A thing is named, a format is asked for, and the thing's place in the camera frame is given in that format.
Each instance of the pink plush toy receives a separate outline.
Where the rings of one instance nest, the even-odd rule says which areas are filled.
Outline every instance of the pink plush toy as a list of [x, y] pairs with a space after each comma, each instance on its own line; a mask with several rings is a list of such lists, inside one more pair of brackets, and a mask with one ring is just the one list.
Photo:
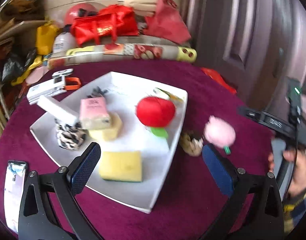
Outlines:
[[205, 125], [204, 136], [208, 142], [224, 148], [226, 154], [230, 154], [229, 146], [235, 141], [235, 131], [227, 122], [211, 115], [209, 122]]

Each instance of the yellow bag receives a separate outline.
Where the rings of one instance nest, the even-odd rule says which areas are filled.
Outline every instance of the yellow bag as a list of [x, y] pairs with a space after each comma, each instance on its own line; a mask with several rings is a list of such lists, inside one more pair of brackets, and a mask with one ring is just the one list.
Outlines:
[[52, 52], [55, 37], [60, 29], [52, 21], [40, 26], [36, 30], [36, 43], [39, 55], [47, 55]]
[[41, 64], [42, 64], [42, 56], [41, 56], [41, 55], [38, 55], [38, 56], [34, 59], [33, 63], [27, 68], [27, 70], [24, 71], [24, 73], [22, 74], [22, 76], [18, 77], [18, 78], [15, 79], [15, 80], [12, 80], [11, 85], [12, 85], [12, 86], [16, 86], [16, 85], [18, 85], [18, 84], [22, 84], [23, 81], [29, 76], [29, 74], [31, 73], [31, 71], [32, 71], [34, 68], [40, 66]]

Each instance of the pink bag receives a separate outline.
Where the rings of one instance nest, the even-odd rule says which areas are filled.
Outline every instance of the pink bag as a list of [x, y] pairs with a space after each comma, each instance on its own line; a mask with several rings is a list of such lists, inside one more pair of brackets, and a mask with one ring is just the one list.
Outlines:
[[173, 0], [157, 0], [155, 15], [145, 20], [148, 25], [143, 30], [145, 35], [165, 38], [177, 44], [183, 44], [191, 38]]

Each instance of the table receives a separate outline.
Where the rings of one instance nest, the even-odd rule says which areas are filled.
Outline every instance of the table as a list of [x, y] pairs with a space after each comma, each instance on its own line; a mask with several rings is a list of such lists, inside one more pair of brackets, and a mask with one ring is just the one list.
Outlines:
[[[271, 151], [270, 130], [237, 114], [242, 102], [225, 88], [206, 76], [198, 67], [184, 62], [166, 60], [132, 60], [88, 63], [74, 66], [72, 76], [82, 85], [110, 71], [126, 73], [185, 89], [188, 106], [184, 130], [202, 132], [210, 115], [229, 122], [236, 131], [236, 141], [228, 157], [236, 167], [252, 174], [264, 175]], [[42, 81], [51, 78], [50, 71]], [[67, 92], [56, 97], [62, 100]], [[8, 160], [22, 160], [29, 170], [39, 174], [55, 172], [57, 165], [36, 142], [29, 127], [44, 110], [30, 106], [23, 99], [0, 139], [0, 218], [5, 222], [3, 189]], [[51, 199], [59, 220], [72, 231], [56, 198]], [[202, 157], [191, 157], [178, 146], [171, 168], [150, 214], [126, 207], [85, 188], [76, 199], [98, 232], [108, 240], [193, 240], [197, 239], [220, 212], [227, 197], [221, 195]], [[238, 229], [248, 211], [248, 198], [232, 230]]]

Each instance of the human hand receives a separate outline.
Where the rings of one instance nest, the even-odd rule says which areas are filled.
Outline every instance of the human hand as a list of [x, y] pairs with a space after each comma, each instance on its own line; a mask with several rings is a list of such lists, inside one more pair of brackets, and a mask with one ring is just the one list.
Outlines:
[[[294, 162], [295, 150], [284, 151], [283, 157], [288, 162]], [[270, 153], [268, 156], [269, 170], [273, 172], [274, 169], [274, 155]], [[306, 189], [306, 156], [301, 151], [297, 151], [296, 165], [288, 193], [291, 197], [299, 195]]]

